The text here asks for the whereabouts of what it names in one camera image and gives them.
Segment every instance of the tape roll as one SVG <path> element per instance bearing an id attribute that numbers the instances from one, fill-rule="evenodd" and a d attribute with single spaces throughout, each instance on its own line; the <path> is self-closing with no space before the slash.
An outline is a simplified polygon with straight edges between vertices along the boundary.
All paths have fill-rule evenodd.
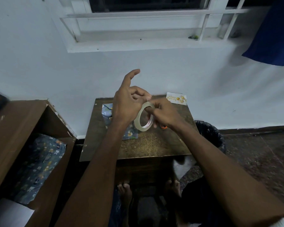
<path id="1" fill-rule="evenodd" d="M 155 108 L 155 106 L 150 103 L 150 102 L 146 102 L 146 103 L 143 103 L 142 105 L 142 108 L 141 110 L 139 111 L 137 117 L 135 118 L 135 120 L 133 121 L 134 124 L 135 124 L 135 127 L 139 130 L 139 131 L 147 131 L 148 129 L 151 128 L 152 124 L 153 124 L 153 121 L 154 121 L 154 116 L 151 115 L 147 124 L 145 126 L 141 126 L 140 124 L 140 117 L 141 117 L 141 114 L 142 114 L 142 111 L 144 110 L 144 108 L 146 107 L 152 107 L 152 108 Z"/>

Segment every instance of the wooden table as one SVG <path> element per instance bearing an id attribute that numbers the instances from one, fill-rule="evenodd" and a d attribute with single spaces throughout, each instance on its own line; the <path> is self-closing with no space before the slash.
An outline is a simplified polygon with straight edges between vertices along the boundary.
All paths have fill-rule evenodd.
<path id="1" fill-rule="evenodd" d="M 153 99 L 166 97 L 154 95 Z M 90 161 L 106 134 L 101 114 L 102 104 L 112 103 L 113 98 L 97 98 L 91 114 L 80 161 Z M 188 106 L 173 104 L 179 114 L 197 130 Z M 130 181 L 131 184 L 154 183 L 168 177 L 177 178 L 177 169 L 189 168 L 195 160 L 183 141 L 171 129 L 151 127 L 139 131 L 138 139 L 123 140 L 116 166 L 115 183 Z"/>

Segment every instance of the white wall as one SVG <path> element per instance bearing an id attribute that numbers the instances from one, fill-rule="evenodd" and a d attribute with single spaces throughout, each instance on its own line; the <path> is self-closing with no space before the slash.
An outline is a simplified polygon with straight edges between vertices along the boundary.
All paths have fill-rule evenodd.
<path id="1" fill-rule="evenodd" d="M 242 57 L 246 45 L 67 53 L 42 0 L 0 0 L 0 92 L 49 98 L 85 135 L 96 97 L 112 97 L 123 76 L 151 94 L 185 93 L 194 119 L 218 129 L 284 125 L 284 67 Z"/>

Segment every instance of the black garbage bag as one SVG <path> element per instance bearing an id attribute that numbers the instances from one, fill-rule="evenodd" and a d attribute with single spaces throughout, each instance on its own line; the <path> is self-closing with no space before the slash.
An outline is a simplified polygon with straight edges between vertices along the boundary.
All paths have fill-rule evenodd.
<path id="1" fill-rule="evenodd" d="M 226 153 L 225 140 L 219 130 L 208 122 L 195 120 L 199 133 L 213 145 L 220 149 L 224 154 Z"/>

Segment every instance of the window sill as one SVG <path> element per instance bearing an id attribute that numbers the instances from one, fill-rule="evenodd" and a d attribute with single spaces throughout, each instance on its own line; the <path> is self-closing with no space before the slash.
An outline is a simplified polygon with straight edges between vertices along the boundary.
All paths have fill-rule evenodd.
<path id="1" fill-rule="evenodd" d="M 251 37 L 229 38 L 204 38 L 196 41 L 188 38 L 155 38 L 155 39 L 131 39 L 112 41 L 88 41 L 77 42 L 68 47 L 69 53 L 83 52 L 109 52 L 109 51 L 134 51 L 151 49 L 176 49 L 176 48 L 207 48 L 226 44 L 242 45 L 252 41 Z"/>

